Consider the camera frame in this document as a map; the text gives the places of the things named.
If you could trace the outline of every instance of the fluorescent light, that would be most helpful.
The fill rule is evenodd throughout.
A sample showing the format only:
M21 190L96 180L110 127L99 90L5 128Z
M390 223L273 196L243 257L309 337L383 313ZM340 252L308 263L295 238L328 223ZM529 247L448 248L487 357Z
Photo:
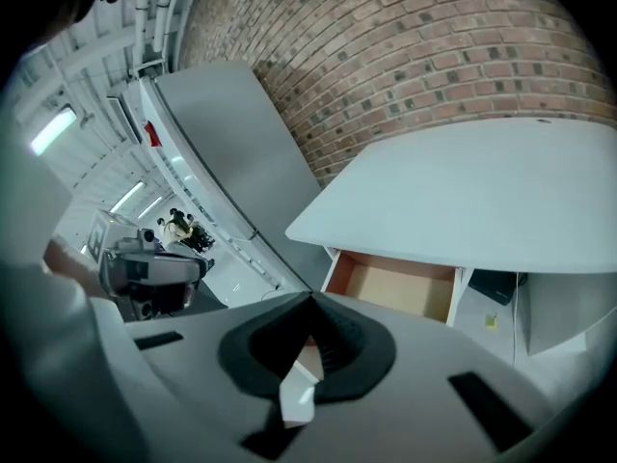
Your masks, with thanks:
M30 143L30 147L35 152L35 155L41 155L76 120L75 112L69 106L64 108Z
M120 206L123 205L129 197L135 194L135 192L137 192L143 186L144 186L144 183L142 181L138 181L137 184L131 190L129 190L126 194L124 194L124 197L120 199L114 207L112 207L110 212L116 212L118 209L120 209Z
M156 201L153 201L146 209L144 209L142 211L142 214L140 214L137 219L141 220L142 217L148 212L150 211L153 207L155 207L157 204L159 204L161 202L161 199L163 199L162 197L156 198Z

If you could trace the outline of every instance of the white desk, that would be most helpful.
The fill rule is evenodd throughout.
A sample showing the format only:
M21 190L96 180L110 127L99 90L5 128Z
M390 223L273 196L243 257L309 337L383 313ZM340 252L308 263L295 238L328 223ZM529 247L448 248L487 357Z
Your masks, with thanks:
M617 131L589 122L499 119L375 143L286 234L341 251L450 266L449 274L436 266L419 275L411 271L429 280L442 273L437 279L452 283L448 317L473 268L540 276L616 272ZM380 262L382 270L391 267ZM387 279L373 274L368 276L373 286ZM426 283L414 286L428 297ZM532 314L548 316L543 308L554 300L541 298L532 300ZM573 299L572 307L584 299ZM612 296L606 297L585 324L612 306ZM546 349L551 341L541 343Z

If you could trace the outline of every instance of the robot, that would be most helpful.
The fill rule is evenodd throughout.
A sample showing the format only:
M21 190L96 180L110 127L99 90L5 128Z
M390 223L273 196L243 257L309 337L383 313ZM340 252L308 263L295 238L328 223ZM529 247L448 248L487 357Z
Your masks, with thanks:
M165 252L154 231L99 209L86 244L102 288L125 321L150 320L188 309L208 262Z

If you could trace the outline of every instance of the refrigerator door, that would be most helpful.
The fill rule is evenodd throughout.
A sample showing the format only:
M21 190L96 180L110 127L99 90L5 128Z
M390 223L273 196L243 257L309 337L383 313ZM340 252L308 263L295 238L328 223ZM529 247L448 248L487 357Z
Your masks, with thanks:
M143 148L188 212L200 214L200 223L217 242L273 289L309 289L235 210L179 132L148 79L140 81L140 90L144 118L154 127L161 145L151 147L143 143Z
M244 62L217 61L156 79L179 131L235 208L225 222L258 231L311 288L332 260L319 246L290 240L287 227L320 188L268 95ZM242 228L239 221L248 223Z

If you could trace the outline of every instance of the desk drawer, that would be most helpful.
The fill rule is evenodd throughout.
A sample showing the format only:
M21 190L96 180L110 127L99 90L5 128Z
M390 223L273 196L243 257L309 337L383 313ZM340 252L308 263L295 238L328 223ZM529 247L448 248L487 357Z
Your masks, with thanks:
M322 291L445 323L458 275L454 267L340 251Z

